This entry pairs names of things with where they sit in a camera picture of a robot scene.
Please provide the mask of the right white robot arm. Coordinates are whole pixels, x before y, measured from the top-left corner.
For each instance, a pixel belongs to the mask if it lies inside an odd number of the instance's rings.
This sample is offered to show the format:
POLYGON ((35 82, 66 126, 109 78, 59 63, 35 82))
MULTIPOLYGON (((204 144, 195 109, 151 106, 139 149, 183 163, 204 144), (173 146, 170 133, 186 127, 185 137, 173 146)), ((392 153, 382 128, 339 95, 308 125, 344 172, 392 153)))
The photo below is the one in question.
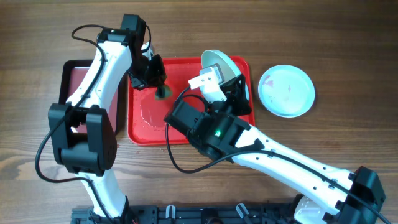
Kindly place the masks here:
POLYGON ((299 191, 293 211, 299 223, 375 223, 386 199, 378 175, 360 167, 350 172, 326 166, 266 136, 241 120, 247 107, 246 81, 235 64, 211 62, 189 80, 199 88, 211 111, 189 128, 190 144, 217 163, 233 162, 261 171, 299 191))

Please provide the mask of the green yellow sponge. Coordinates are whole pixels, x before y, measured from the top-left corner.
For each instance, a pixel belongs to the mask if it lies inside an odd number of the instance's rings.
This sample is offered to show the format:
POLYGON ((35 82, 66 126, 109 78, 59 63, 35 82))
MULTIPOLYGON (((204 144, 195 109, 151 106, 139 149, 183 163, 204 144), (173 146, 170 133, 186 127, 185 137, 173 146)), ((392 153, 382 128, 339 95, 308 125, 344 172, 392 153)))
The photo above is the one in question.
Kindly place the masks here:
POLYGON ((156 100, 166 100, 170 96, 172 96, 172 90, 168 85, 161 85, 157 87, 155 91, 156 100))

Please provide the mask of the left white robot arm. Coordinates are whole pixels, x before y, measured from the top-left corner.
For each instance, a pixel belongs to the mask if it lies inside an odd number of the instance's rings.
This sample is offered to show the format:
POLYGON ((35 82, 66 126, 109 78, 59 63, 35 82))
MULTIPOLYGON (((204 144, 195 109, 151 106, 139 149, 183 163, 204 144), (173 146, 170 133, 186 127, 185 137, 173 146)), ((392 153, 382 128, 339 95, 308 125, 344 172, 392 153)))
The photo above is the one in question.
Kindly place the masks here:
POLYGON ((102 28, 94 42, 96 55, 75 92, 64 104, 54 103, 48 112, 50 131, 42 141, 35 158, 35 169, 41 179, 40 156, 51 140, 56 162, 65 166, 83 182, 93 201, 90 219, 95 223, 134 223, 134 212, 121 192, 112 170, 117 140, 108 112, 119 82, 125 74, 137 90, 155 88, 155 96, 170 95, 165 85, 162 59, 145 43, 143 29, 102 28))

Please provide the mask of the light blue plate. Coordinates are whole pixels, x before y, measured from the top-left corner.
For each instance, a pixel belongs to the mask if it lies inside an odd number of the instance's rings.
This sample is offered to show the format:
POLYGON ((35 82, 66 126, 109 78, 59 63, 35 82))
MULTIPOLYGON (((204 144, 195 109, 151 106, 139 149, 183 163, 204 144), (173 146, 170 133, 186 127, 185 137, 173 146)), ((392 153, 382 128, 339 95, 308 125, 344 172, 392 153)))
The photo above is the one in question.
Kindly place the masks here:
POLYGON ((241 74, 240 69, 237 65, 222 51, 220 50, 206 50, 201 55, 200 76, 204 75, 204 79, 208 80, 207 73, 210 72, 209 67, 213 65, 218 66, 216 77, 218 79, 218 87, 213 84, 205 84, 200 87, 200 91, 204 96, 205 100, 209 103, 215 101, 226 100, 226 90, 221 90, 221 85, 226 84, 227 81, 238 77, 241 74))
POLYGON ((257 90, 263 106, 283 118, 305 114, 313 106, 316 97, 310 77, 293 65, 276 65, 266 70, 257 90))

